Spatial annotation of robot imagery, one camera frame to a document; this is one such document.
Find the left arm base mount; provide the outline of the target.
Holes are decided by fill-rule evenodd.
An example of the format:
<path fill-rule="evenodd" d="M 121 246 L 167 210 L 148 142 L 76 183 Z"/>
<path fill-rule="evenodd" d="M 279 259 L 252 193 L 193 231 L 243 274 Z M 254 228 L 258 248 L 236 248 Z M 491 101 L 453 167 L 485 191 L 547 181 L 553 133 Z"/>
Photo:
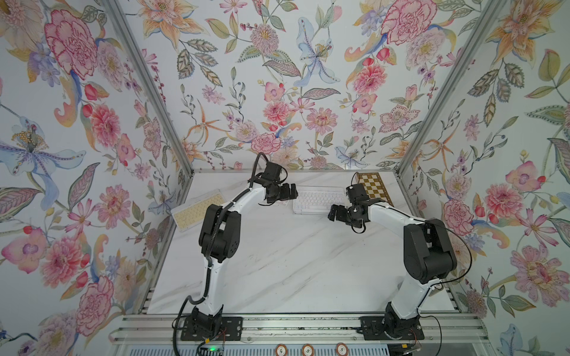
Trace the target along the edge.
<path fill-rule="evenodd" d="M 204 314 L 194 307 L 190 314 L 181 317 L 178 326 L 181 341 L 213 341 L 216 337 L 222 341 L 240 341 L 243 332 L 242 317 Z"/>

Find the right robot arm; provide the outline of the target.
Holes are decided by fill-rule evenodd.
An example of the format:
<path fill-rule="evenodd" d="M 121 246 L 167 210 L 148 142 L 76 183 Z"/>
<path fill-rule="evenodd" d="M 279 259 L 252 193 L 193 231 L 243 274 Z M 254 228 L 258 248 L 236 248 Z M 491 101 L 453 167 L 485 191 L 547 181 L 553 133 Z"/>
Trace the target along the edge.
<path fill-rule="evenodd" d="M 438 219 L 405 213 L 380 198 L 372 199 L 362 184 L 347 187 L 346 194 L 350 205 L 332 205 L 328 219 L 348 225 L 355 233 L 365 231 L 368 223 L 377 223 L 402 238 L 407 275 L 384 314 L 395 320 L 417 319 L 430 290 L 457 268 L 447 226 Z"/>

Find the white keyboard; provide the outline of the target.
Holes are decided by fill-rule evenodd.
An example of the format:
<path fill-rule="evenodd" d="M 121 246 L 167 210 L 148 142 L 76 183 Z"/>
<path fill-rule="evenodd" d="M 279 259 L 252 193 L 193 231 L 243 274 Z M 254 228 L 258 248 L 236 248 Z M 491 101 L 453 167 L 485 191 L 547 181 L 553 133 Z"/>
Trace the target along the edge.
<path fill-rule="evenodd" d="M 301 215 L 328 215 L 333 205 L 347 206 L 345 189 L 340 187 L 298 186 L 292 210 Z"/>

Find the yellow keyboard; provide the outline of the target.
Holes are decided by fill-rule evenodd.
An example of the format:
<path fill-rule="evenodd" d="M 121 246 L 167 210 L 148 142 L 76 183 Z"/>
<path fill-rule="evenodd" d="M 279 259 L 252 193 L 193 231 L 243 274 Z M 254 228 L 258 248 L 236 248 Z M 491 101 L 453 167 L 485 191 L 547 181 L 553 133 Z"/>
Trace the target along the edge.
<path fill-rule="evenodd" d="M 190 198 L 185 204 L 172 209 L 172 217 L 178 231 L 184 232 L 203 222 L 209 206 L 220 206 L 225 202 L 219 189 Z"/>

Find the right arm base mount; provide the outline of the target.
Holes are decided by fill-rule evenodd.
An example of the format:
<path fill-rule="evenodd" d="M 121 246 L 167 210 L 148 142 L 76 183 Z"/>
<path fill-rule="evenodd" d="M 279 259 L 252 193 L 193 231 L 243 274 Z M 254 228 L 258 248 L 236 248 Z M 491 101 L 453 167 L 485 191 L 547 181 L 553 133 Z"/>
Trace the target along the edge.
<path fill-rule="evenodd" d="M 412 308 L 410 317 L 400 317 L 392 302 L 386 305 L 382 316 L 359 318 L 359 334 L 366 341 L 422 341 L 425 339 L 417 308 Z"/>

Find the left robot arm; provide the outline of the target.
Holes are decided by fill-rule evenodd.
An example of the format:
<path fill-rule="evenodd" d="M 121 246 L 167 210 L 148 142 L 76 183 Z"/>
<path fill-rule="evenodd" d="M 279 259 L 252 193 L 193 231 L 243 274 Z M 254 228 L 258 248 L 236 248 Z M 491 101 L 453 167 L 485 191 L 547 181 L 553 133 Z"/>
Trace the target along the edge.
<path fill-rule="evenodd" d="M 222 289 L 227 260 L 235 255 L 240 245 L 243 215 L 256 206 L 269 207 L 298 197 L 296 185 L 287 183 L 287 178 L 288 172 L 283 166 L 268 162 L 261 173 L 252 172 L 247 187 L 240 194 L 206 209 L 198 238 L 204 257 L 202 295 L 191 302 L 199 312 L 218 315 L 224 308 Z"/>

